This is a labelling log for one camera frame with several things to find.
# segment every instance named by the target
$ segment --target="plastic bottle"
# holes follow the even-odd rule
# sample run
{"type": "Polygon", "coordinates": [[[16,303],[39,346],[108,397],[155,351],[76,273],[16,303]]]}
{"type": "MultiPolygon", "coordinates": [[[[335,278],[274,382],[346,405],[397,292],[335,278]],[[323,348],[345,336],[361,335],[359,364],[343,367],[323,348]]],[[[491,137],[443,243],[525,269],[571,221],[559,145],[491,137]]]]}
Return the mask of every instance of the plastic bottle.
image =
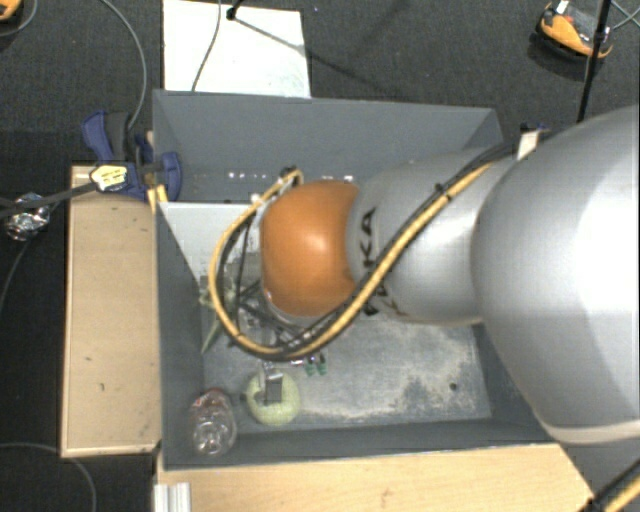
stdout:
{"type": "Polygon", "coordinates": [[[237,427],[229,399],[221,389],[212,388],[189,408],[193,448],[204,455],[227,453],[236,441],[237,427]]]}

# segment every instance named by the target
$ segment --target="clamp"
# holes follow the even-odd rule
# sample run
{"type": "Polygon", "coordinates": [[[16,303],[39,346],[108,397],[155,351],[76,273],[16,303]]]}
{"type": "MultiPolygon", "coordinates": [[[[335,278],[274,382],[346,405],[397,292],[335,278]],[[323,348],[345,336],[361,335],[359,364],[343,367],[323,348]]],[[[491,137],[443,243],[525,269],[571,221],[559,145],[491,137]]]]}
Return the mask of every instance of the clamp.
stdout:
{"type": "Polygon", "coordinates": [[[177,153],[163,153],[154,162],[151,145],[145,138],[136,136],[137,153],[141,161],[130,161],[126,151],[127,118],[128,114],[124,112],[107,114],[104,110],[99,110],[91,114],[82,122],[85,144],[96,154],[100,165],[117,163],[126,167],[127,183],[117,193],[146,201],[147,191],[162,184],[167,189],[168,199],[175,201],[182,186],[182,168],[177,153]]]}

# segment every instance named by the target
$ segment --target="black floor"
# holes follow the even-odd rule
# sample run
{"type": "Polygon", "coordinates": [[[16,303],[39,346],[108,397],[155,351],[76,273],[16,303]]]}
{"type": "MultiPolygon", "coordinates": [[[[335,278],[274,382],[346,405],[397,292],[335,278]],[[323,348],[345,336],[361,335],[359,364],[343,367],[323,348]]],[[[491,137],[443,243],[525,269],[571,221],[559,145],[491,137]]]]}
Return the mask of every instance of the black floor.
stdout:
{"type": "MultiPolygon", "coordinates": [[[[25,0],[28,5],[33,0],[25,0]]],[[[33,23],[0,38],[0,197],[49,194],[89,159],[79,123],[93,111],[132,111],[140,87],[135,47],[98,0],[40,0],[33,23]]],[[[161,86],[160,0],[113,0],[144,46],[161,86]]],[[[634,10],[635,0],[620,0],[634,10]]],[[[316,97],[496,109],[505,136],[523,121],[555,130],[575,120],[583,67],[530,42],[546,1],[247,1],[303,12],[316,97]]],[[[582,2],[595,12],[595,0],[582,2]]],[[[611,24],[623,18],[613,9],[611,24]]],[[[640,31],[628,23],[596,76],[588,116],[638,102],[640,31]]],[[[151,126],[150,104],[137,131],[151,126]]],[[[27,250],[0,313],[0,443],[58,442],[64,329],[65,211],[27,250]]],[[[0,237],[0,287],[20,246],[0,237]]],[[[151,459],[85,461],[100,511],[149,510],[151,459]]],[[[0,448],[0,510],[90,510],[82,474],[53,455],[0,448]]]]}

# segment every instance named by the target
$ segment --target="gray bin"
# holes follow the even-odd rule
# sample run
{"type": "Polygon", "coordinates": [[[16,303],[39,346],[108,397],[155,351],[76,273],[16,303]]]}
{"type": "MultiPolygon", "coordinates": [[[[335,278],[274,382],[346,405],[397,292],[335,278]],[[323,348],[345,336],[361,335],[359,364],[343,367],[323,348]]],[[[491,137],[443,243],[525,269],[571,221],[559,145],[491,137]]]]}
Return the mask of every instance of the gray bin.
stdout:
{"type": "Polygon", "coordinates": [[[242,209],[225,203],[246,203],[292,164],[307,180],[351,176],[358,183],[406,161],[499,143],[493,111],[156,91],[154,137],[157,154],[177,151],[184,168],[180,202],[157,216],[168,470],[550,441],[482,327],[362,315],[328,347],[326,376],[286,369],[303,407],[279,428],[255,422],[242,401],[257,360],[225,338],[200,353],[211,315],[198,303],[199,281],[216,233],[242,209]],[[187,415],[212,386],[231,397],[239,428],[235,447],[219,458],[193,452],[187,415]]]}

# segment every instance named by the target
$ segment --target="wooden table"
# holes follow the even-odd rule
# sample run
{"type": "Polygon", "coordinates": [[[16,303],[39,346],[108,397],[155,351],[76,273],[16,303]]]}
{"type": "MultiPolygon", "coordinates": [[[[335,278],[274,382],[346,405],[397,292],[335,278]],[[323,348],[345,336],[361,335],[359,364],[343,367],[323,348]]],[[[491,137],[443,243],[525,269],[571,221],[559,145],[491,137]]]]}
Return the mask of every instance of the wooden table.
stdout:
{"type": "MultiPolygon", "coordinates": [[[[87,168],[72,171],[86,182],[87,168]]],[[[61,452],[151,452],[160,439],[154,230],[147,205],[72,201],[61,452]]],[[[334,462],[165,471],[192,510],[572,512],[590,491],[555,444],[334,462]]]]}

